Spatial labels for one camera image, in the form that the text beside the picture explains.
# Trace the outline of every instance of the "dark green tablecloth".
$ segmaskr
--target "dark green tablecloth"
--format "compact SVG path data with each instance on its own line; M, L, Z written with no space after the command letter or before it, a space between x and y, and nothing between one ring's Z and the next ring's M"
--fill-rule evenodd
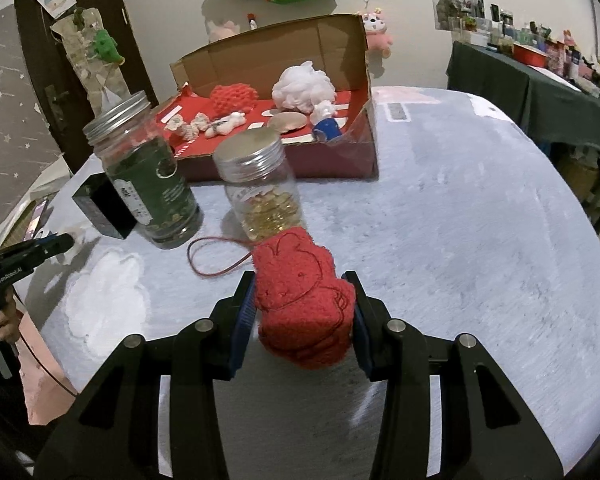
M502 54L457 41L446 74L449 90L491 101L536 142L600 150L600 99L552 81Z

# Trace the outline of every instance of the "silver screw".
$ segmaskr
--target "silver screw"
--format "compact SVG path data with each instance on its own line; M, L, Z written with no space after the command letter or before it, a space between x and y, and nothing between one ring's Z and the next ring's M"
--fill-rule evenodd
M473 348L478 341L471 334L462 334L459 338L460 344L467 348Z
M214 327L214 322L210 319L199 319L193 326L198 332L209 332Z
M390 319L386 327L391 330L391 332L403 332L405 328L407 328L407 324L401 319Z
M124 341L122 343L127 348L136 348L136 347L140 346L141 342L142 342L142 336L141 335L139 335L139 334L132 334L132 335L126 336L125 339L124 339Z

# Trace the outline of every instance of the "door handle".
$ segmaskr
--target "door handle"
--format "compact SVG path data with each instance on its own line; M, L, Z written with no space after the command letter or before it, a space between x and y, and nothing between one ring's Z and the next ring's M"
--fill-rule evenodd
M70 93L68 91L58 93L54 85L49 85L45 88L45 94L56 122L56 128L62 132L67 128L67 123L64 120L64 112L60 103L69 97Z

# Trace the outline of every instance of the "red string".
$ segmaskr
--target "red string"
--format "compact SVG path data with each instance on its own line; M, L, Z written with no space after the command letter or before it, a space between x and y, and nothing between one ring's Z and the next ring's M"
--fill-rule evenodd
M226 274L226 273L230 272L231 270L234 270L235 267L239 266L241 263L243 263L244 261L248 260L251 257L251 251L249 251L247 254L245 254L240 260L235 262L233 265L231 265L223 270L218 270L218 272L202 272L201 270L199 270L196 267L196 264L193 262L193 255L195 253L193 253L193 254L191 253L191 248L193 247L193 245L195 245L196 243L201 242L203 240L216 240L219 242L232 242L234 244L238 244L247 249L252 249L255 246L255 243L253 243L253 242L248 242L246 240L239 240L238 238L226 238L223 236L203 236L201 238L196 238L195 240L192 240L191 243L189 244L189 247L187 247L187 260L189 260L189 265L191 266L191 269L193 270L193 272L195 272L199 276L203 276L204 278L212 278L214 276L221 276L222 274Z

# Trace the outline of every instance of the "dark brown door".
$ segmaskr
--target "dark brown door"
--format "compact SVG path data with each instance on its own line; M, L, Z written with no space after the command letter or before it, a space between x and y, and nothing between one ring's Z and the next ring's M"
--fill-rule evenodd
M154 89L146 73L122 0L77 0L78 6L96 7L104 27L118 42L125 57L120 67L130 92L144 90L157 105ZM64 160L77 171L91 155L82 128L93 119L87 93L66 58L64 47L50 30L55 20L36 0L15 0L22 51L33 88L49 129L64 153Z

